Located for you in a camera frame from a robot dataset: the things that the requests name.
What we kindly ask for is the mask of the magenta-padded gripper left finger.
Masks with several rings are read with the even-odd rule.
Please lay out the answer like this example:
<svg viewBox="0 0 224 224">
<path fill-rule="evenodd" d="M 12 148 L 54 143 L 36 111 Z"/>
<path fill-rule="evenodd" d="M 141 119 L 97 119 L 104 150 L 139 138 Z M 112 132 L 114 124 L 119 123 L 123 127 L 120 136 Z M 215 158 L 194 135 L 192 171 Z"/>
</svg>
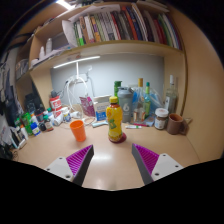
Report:
<svg viewBox="0 0 224 224">
<path fill-rule="evenodd" d="M 81 186 L 93 155 L 94 147 L 89 145 L 68 157 L 58 157 L 45 170 Z"/>
</svg>

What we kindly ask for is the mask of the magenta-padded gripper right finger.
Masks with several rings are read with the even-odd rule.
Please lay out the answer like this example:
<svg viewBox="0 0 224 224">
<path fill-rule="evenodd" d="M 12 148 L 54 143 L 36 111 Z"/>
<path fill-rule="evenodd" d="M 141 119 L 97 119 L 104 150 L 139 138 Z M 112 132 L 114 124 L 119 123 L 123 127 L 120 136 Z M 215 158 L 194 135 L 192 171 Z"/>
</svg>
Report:
<svg viewBox="0 0 224 224">
<path fill-rule="evenodd" d="M 138 144 L 132 144 L 132 155 L 145 185 L 182 169 L 182 166 L 168 154 L 157 154 Z"/>
</svg>

